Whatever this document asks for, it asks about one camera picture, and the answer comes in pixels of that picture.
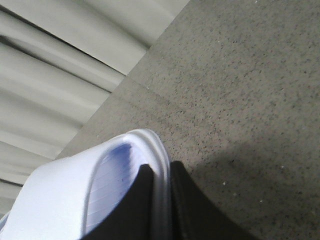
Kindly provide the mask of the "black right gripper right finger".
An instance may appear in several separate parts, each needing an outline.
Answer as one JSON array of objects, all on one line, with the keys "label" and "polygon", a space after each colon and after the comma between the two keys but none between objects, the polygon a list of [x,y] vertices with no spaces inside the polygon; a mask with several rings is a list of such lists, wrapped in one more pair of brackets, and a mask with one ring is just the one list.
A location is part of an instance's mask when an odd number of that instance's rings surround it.
[{"label": "black right gripper right finger", "polygon": [[193,181],[180,161],[170,163],[174,240],[256,240],[221,212]]}]

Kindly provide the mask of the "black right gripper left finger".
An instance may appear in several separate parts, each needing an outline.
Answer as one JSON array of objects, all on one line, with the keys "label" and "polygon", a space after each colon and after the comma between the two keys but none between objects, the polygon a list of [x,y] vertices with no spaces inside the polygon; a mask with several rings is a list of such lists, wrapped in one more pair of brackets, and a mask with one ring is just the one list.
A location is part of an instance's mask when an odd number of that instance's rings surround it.
[{"label": "black right gripper left finger", "polygon": [[104,174],[89,193],[84,240],[152,240],[154,172],[142,164],[135,173]]}]

